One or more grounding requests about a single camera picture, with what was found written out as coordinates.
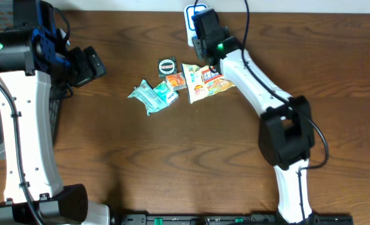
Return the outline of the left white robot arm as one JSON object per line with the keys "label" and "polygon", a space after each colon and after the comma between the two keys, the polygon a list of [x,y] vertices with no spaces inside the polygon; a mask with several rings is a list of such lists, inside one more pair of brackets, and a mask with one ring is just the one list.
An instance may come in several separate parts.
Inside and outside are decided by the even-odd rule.
{"label": "left white robot arm", "polygon": [[0,224],[115,222],[82,184],[66,186],[54,157],[49,103],[71,97],[106,72],[93,47],[69,47],[58,9],[46,1],[14,1],[13,25],[0,32],[0,115],[6,186]]}

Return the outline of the dark green round-logo packet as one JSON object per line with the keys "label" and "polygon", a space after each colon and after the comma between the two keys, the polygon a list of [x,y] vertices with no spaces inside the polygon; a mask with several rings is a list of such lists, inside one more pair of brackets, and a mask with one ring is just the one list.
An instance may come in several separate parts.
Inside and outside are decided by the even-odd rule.
{"label": "dark green round-logo packet", "polygon": [[166,59],[160,59],[157,61],[158,74],[161,79],[165,79],[166,76],[177,73],[176,58],[169,57]]}

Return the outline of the teal white candy packet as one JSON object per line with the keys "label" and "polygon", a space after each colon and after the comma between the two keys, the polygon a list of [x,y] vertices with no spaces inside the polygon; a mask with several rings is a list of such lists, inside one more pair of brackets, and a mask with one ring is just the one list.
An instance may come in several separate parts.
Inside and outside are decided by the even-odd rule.
{"label": "teal white candy packet", "polygon": [[170,90],[166,81],[162,81],[158,84],[153,91],[166,103],[167,106],[170,106],[179,98],[179,94],[176,91]]}

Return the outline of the yellow snack bag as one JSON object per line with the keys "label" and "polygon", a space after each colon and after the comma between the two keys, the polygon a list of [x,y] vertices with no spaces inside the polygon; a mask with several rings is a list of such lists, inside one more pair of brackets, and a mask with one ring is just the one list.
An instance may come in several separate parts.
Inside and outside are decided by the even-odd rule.
{"label": "yellow snack bag", "polygon": [[186,79],[190,104],[235,86],[231,81],[224,79],[222,74],[213,73],[209,66],[181,64],[181,68]]}

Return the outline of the small orange box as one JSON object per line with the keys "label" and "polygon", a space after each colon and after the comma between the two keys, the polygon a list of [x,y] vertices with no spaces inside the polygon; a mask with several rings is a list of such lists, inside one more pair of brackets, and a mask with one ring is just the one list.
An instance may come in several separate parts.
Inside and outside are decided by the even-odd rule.
{"label": "small orange box", "polygon": [[166,84],[171,91],[178,91],[187,87],[186,79],[182,72],[167,75]]}

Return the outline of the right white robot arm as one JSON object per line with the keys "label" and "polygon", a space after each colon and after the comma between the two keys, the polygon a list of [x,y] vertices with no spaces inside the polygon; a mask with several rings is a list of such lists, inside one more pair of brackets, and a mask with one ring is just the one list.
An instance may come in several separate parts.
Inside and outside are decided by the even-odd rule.
{"label": "right white robot arm", "polygon": [[281,222],[309,224],[313,211],[306,168],[315,140],[307,99],[292,97],[275,85],[251,59],[244,43],[220,26],[213,8],[193,6],[186,19],[188,30],[193,32],[188,39],[198,58],[231,81],[259,116],[258,146],[276,174]]}

